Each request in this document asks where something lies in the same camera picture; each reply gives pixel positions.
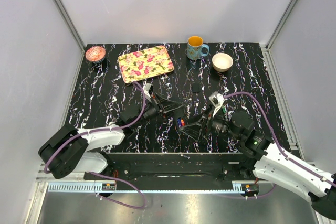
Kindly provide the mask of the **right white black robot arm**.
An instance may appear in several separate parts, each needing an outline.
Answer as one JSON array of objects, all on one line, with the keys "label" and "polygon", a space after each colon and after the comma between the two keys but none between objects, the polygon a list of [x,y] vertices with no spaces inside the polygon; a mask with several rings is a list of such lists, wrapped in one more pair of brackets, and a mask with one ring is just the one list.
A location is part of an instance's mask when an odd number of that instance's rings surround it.
[{"label": "right white black robot arm", "polygon": [[255,129],[254,120],[245,112],[235,112],[226,121],[210,110],[190,123],[177,120],[179,131],[194,140],[216,133],[236,141],[243,159],[232,167],[223,166],[225,178],[267,180],[305,199],[326,218],[335,220],[335,175],[324,172],[277,146],[271,137]]}]

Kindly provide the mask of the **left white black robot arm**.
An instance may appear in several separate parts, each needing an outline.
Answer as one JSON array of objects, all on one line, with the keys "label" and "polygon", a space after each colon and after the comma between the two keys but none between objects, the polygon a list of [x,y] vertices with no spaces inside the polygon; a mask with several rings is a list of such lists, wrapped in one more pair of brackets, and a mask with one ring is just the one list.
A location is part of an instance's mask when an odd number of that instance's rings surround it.
[{"label": "left white black robot arm", "polygon": [[128,106],[111,126],[77,129],[65,124],[38,151],[45,163],[44,172],[52,174],[55,179],[61,179],[80,165],[87,171],[88,161],[100,159],[102,162],[94,164],[93,170],[101,179],[109,179],[114,172],[113,166],[102,154],[89,155],[89,151],[108,145],[118,146],[134,133],[135,128],[157,116],[172,116],[182,107],[183,103],[165,99],[156,93],[150,97],[149,102],[144,103],[144,107],[136,104]]}]

